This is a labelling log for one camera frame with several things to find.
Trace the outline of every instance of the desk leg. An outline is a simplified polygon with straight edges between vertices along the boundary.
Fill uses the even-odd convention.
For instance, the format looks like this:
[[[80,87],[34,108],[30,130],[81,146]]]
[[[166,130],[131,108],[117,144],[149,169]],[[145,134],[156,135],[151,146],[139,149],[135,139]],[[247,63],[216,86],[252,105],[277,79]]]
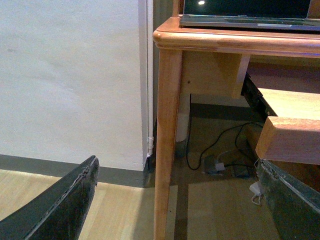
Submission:
[[[172,164],[175,156],[182,51],[160,49],[154,196],[154,240],[165,240]]]

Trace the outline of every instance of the white pipe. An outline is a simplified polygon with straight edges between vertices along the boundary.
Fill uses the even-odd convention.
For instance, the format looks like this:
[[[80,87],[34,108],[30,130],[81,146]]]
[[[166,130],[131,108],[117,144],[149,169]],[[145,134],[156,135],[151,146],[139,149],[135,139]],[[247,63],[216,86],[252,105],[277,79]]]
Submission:
[[[154,148],[154,0],[146,1],[146,37],[147,37],[147,95],[148,95],[148,152],[151,156]]]

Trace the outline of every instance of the black cable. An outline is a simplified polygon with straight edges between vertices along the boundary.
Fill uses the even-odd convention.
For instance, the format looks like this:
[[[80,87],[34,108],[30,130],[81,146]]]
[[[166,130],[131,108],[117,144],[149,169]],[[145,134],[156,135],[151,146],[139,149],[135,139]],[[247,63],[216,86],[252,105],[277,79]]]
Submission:
[[[228,132],[228,131],[230,131],[230,130],[232,130],[232,129],[239,128],[239,127],[242,127],[242,128],[243,128],[244,126],[249,125],[249,124],[254,124],[254,125],[258,125],[258,126],[262,127],[261,125],[257,124],[257,123],[259,123],[258,121],[251,121],[251,122],[246,122],[246,123],[244,123],[244,124],[237,125],[237,126],[233,126],[233,127],[230,127],[230,128],[228,128],[228,129],[224,130],[223,132],[220,133],[220,135],[218,136],[218,138],[215,140],[215,142],[214,142],[213,144],[211,144],[211,145],[208,146],[205,150],[202,151],[202,153],[200,154],[200,157],[199,157],[198,166],[197,166],[196,168],[192,168],[192,167],[190,166],[190,163],[189,163],[189,160],[188,160],[189,141],[190,141],[190,135],[191,135],[191,134],[190,134],[190,131],[191,131],[191,123],[192,123],[191,114],[189,115],[189,123],[190,123],[190,124],[189,124],[189,133],[188,133],[188,138],[187,138],[187,142],[186,142],[186,162],[187,162],[188,167],[189,167],[191,170],[193,170],[193,171],[198,170],[198,169],[200,168],[203,154],[204,154],[207,150],[209,150],[210,148],[212,148],[214,145],[216,145],[217,142],[219,141],[219,139],[221,138],[221,136],[222,136],[224,133],[226,133],[226,132]]]
[[[263,126],[261,126],[260,124],[257,124],[256,122],[252,122],[251,124],[263,128]],[[238,145],[237,145],[237,140],[238,140],[238,138],[239,138],[239,136],[240,136],[240,133],[242,132],[242,129],[243,129],[243,128],[244,128],[244,125],[240,128],[238,134],[236,135],[236,137],[235,137],[235,139],[234,139],[234,145],[235,145],[236,149],[238,149],[238,151],[239,151],[242,155],[244,155],[245,157],[247,157],[248,159],[250,159],[250,160],[252,160],[252,161],[255,161],[256,159],[251,158],[249,155],[247,155],[245,152],[243,152],[243,151],[238,147]]]
[[[187,138],[187,141],[186,141],[186,149],[185,149],[185,158],[186,158],[186,164],[188,165],[188,167],[195,171],[195,170],[198,170],[200,168],[200,165],[196,168],[192,168],[190,166],[190,163],[189,163],[189,159],[188,159],[188,153],[189,153],[189,141],[190,141],[190,135],[191,135],[191,124],[192,124],[192,117],[191,117],[191,94],[190,94],[190,98],[189,98],[189,109],[190,109],[190,113],[189,113],[189,128],[188,128],[188,138]]]

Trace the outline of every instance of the cables on floor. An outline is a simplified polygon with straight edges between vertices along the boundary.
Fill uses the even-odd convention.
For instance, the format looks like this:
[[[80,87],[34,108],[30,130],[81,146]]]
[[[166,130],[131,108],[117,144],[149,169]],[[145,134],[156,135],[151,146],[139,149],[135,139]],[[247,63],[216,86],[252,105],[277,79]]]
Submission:
[[[243,130],[243,127],[246,126],[246,125],[252,124],[252,125],[257,125],[257,126],[259,126],[259,127],[262,128],[263,126],[261,126],[260,124],[258,124],[258,123],[259,123],[258,121],[246,122],[246,123],[244,123],[244,124],[240,124],[240,125],[237,125],[237,126],[233,126],[233,127],[230,127],[230,128],[228,128],[228,129],[222,131],[222,132],[219,134],[219,136],[217,137],[217,139],[215,140],[215,142],[212,143],[210,146],[208,146],[205,150],[203,150],[203,151],[201,152],[197,166],[196,166],[196,167],[192,167],[192,166],[190,165],[190,163],[189,163],[189,158],[188,158],[189,143],[190,143],[190,136],[191,136],[191,126],[192,126],[191,100],[192,100],[192,95],[190,94],[190,98],[189,98],[189,106],[190,106],[189,128],[188,128],[188,135],[187,135],[187,141],[186,141],[186,150],[185,150],[185,151],[186,151],[186,154],[185,154],[186,163],[187,163],[189,169],[191,169],[191,170],[193,170],[193,171],[198,170],[198,169],[200,168],[200,166],[201,166],[201,162],[202,162],[202,159],[203,159],[203,155],[206,153],[206,151],[208,151],[208,150],[211,149],[213,146],[215,146],[224,133],[226,133],[226,132],[228,132],[228,131],[230,131],[230,130],[236,129],[236,128],[240,128],[240,131],[238,132],[238,134],[237,134],[237,136],[236,136],[236,138],[235,138],[234,145],[235,145],[235,147],[237,148],[237,150],[240,151],[240,153],[242,153],[244,156],[246,156],[247,158],[250,159],[250,157],[249,157],[247,154],[245,154],[242,149],[240,149],[240,148],[238,147],[237,140],[238,140],[239,135],[241,134],[241,132],[242,132],[242,130]]]

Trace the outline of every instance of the white wall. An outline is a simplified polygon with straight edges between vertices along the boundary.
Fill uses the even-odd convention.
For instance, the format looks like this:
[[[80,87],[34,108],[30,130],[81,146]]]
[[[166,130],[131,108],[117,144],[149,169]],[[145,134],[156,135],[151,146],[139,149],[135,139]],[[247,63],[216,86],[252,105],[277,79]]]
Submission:
[[[143,169],[139,14],[138,0],[2,1],[0,154]]]

